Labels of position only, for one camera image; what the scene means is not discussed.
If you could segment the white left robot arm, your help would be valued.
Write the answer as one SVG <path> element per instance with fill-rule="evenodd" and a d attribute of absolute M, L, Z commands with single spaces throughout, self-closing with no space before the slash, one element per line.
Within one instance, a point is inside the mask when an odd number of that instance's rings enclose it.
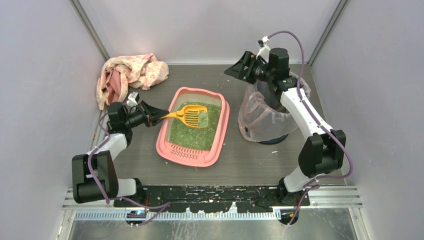
<path fill-rule="evenodd" d="M 78 204 L 100 200 L 128 199 L 137 204 L 146 201 L 146 192 L 138 178 L 119 178 L 114 159 L 132 142 L 132 129 L 159 124 L 168 110 L 142 101 L 127 107 L 113 102 L 107 110 L 107 130 L 104 140 L 91 151 L 72 158 L 73 199 Z"/>

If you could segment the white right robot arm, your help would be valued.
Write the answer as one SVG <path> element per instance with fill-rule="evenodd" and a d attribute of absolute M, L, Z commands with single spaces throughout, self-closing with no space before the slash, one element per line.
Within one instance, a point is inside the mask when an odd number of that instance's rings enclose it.
<path fill-rule="evenodd" d="M 283 201 L 297 196 L 312 180 L 328 177 L 343 165 L 346 135 L 325 122 L 300 88 L 301 77 L 290 74 L 289 54 L 285 48 L 269 51 L 268 60 L 246 51 L 224 74 L 249 84 L 266 82 L 269 92 L 292 115 L 305 143 L 298 156 L 298 167 L 283 177 L 276 197 Z"/>

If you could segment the pink plastic trash bag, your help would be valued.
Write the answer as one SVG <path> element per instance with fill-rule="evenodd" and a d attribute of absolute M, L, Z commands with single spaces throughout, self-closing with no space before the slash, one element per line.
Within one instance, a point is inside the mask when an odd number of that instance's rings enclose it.
<path fill-rule="evenodd" d="M 247 85 L 237 122 L 243 138 L 256 143 L 263 134 L 290 134 L 298 128 L 293 116 L 271 94 L 269 85 L 259 80 Z"/>

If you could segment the dark round trash bin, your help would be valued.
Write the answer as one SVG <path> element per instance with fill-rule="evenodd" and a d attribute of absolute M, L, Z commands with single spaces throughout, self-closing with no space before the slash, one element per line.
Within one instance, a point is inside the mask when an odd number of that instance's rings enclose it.
<path fill-rule="evenodd" d="M 262 145 L 277 145 L 283 142 L 289 134 L 262 134 L 257 137 L 257 143 Z"/>

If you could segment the orange litter scoop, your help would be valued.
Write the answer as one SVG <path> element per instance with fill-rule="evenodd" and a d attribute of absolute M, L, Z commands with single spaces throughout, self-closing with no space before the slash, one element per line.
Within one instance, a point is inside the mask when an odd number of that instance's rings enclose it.
<path fill-rule="evenodd" d="M 170 112 L 161 119 L 175 118 L 189 128 L 206 128 L 209 125 L 208 109 L 203 105 L 189 104 L 176 112 Z"/>

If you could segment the pink litter box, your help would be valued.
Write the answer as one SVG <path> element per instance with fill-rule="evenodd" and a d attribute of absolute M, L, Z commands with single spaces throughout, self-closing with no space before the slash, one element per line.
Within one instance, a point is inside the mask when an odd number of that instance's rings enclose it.
<path fill-rule="evenodd" d="M 211 149 L 198 150 L 169 142 L 174 119 L 168 118 L 162 122 L 156 141 L 156 151 L 161 157 L 180 165 L 198 168 L 209 167 L 218 160 L 224 144 L 230 105 L 220 93 L 202 88 L 181 87 L 176 91 L 168 110 L 175 112 L 185 102 L 200 102 L 221 107 L 220 118 Z"/>

